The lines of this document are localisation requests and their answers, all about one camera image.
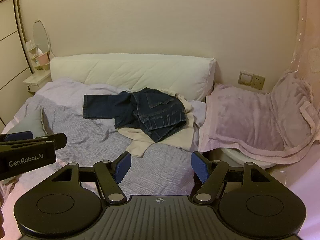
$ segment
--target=metal screw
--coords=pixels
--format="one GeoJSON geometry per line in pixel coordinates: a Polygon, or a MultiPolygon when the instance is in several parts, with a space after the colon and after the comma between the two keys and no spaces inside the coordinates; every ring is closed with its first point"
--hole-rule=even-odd
{"type": "Polygon", "coordinates": [[[211,196],[206,193],[201,193],[196,195],[196,199],[199,201],[209,201],[211,199],[211,196]]]}
{"type": "Polygon", "coordinates": [[[113,193],[108,196],[108,199],[110,199],[111,201],[120,201],[124,199],[124,196],[119,193],[113,193]]]}

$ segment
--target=nightstand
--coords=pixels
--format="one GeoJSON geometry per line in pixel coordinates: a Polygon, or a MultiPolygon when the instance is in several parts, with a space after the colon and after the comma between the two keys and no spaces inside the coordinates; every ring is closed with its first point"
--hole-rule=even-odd
{"type": "Polygon", "coordinates": [[[38,70],[36,71],[36,73],[23,81],[23,83],[27,85],[27,89],[29,92],[36,93],[40,88],[47,84],[47,82],[51,81],[50,70],[38,70]]]}

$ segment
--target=gray pillow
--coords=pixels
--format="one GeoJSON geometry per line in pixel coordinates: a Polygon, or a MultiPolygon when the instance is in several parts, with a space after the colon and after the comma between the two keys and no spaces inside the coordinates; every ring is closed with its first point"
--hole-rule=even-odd
{"type": "Polygon", "coordinates": [[[12,127],[7,133],[16,133],[16,132],[25,132],[31,131],[33,134],[33,138],[41,137],[47,135],[47,132],[43,126],[43,115],[42,109],[39,108],[17,123],[14,127],[12,127]]]}

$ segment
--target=wardrobe door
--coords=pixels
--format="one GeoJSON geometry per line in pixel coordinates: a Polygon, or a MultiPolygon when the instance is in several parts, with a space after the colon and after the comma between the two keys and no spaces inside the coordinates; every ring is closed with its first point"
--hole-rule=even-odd
{"type": "Polygon", "coordinates": [[[18,31],[0,41],[0,89],[29,67],[18,31]]]}
{"type": "Polygon", "coordinates": [[[31,71],[27,68],[0,90],[0,117],[5,125],[13,119],[26,99],[31,97],[22,83],[30,75],[31,71]]]}
{"type": "Polygon", "coordinates": [[[0,41],[17,30],[13,0],[0,2],[0,41]]]}

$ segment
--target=bed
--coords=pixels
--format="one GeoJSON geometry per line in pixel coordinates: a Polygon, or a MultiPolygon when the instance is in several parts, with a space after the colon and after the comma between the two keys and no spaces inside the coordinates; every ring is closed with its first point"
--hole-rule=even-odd
{"type": "MultiPolygon", "coordinates": [[[[4,239],[21,235],[13,215],[16,200],[43,179],[69,162],[92,166],[101,160],[114,160],[131,139],[114,128],[113,119],[88,120],[82,117],[85,94],[117,94],[145,87],[166,89],[183,95],[192,105],[194,138],[189,151],[166,144],[153,144],[132,165],[119,184],[129,197],[139,195],[185,195],[194,186],[191,151],[197,150],[199,126],[205,119],[205,96],[212,91],[215,60],[189,56],[139,54],[89,54],[55,57],[51,60],[52,82],[29,98],[7,124],[8,132],[28,113],[42,109],[48,134],[64,132],[65,148],[57,150],[57,162],[22,174],[2,207],[4,239]]],[[[94,192],[91,183],[84,183],[94,192]]]]}

